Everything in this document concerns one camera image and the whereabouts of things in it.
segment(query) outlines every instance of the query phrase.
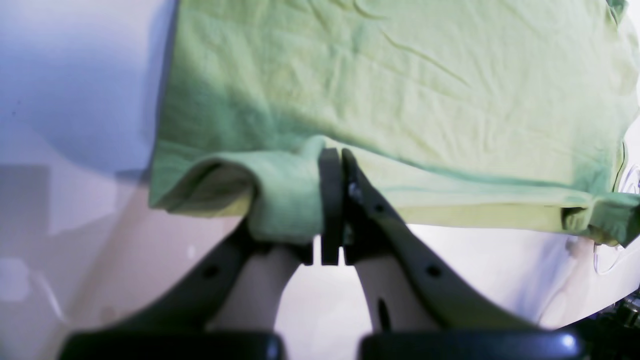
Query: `cable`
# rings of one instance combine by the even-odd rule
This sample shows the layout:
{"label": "cable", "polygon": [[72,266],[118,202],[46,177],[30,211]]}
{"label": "cable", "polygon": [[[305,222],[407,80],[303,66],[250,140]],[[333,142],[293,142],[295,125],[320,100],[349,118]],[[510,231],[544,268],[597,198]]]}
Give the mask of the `cable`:
{"label": "cable", "polygon": [[612,272],[613,269],[616,268],[616,266],[618,266],[618,264],[620,263],[620,259],[622,258],[621,256],[622,251],[625,248],[623,248],[621,245],[616,246],[616,250],[618,251],[618,256],[616,256],[616,260],[607,270],[604,270],[603,272],[601,272],[598,269],[598,254],[601,252],[600,249],[604,249],[602,246],[603,245],[593,244],[593,270],[595,270],[596,274],[598,275],[607,275],[608,273]]}
{"label": "cable", "polygon": [[32,272],[31,276],[33,280],[40,286],[42,291],[45,293],[45,296],[47,297],[47,300],[49,301],[49,305],[51,306],[53,313],[56,315],[56,318],[58,318],[58,320],[62,324],[66,326],[71,326],[72,322],[69,320],[68,316],[64,313],[64,311],[60,307],[60,303],[58,303],[58,298],[56,298],[56,294],[53,292],[53,289],[51,288],[51,285],[49,284],[49,281],[44,276],[44,274],[42,272],[36,271],[36,272]]}

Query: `black clamp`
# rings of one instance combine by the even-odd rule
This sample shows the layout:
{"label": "black clamp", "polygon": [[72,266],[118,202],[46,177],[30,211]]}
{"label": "black clamp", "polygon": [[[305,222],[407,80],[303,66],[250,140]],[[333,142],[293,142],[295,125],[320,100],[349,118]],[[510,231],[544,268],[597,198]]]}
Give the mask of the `black clamp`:
{"label": "black clamp", "polygon": [[[339,248],[355,266],[374,334],[359,358],[578,359],[571,332],[540,331],[485,299],[404,224],[364,176],[351,151],[319,158],[325,231],[323,265]],[[312,247],[258,243],[246,221],[165,295],[130,318],[73,334],[62,360],[277,360],[273,326],[280,297]]]}

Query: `white surface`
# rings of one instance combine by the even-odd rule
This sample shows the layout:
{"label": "white surface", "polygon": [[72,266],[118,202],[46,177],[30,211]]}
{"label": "white surface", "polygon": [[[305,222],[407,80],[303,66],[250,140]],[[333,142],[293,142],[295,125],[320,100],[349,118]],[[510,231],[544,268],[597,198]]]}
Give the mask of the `white surface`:
{"label": "white surface", "polygon": [[[172,6],[0,1],[2,360],[51,359],[70,329],[144,306],[236,223],[147,209],[141,173]],[[640,122],[627,141],[630,165],[640,163]],[[548,327],[590,315],[640,283],[640,242],[600,276],[588,240],[412,229],[481,293]],[[599,265],[617,255],[604,249]],[[354,269],[300,268],[276,329],[293,360],[354,359],[371,330]]]}

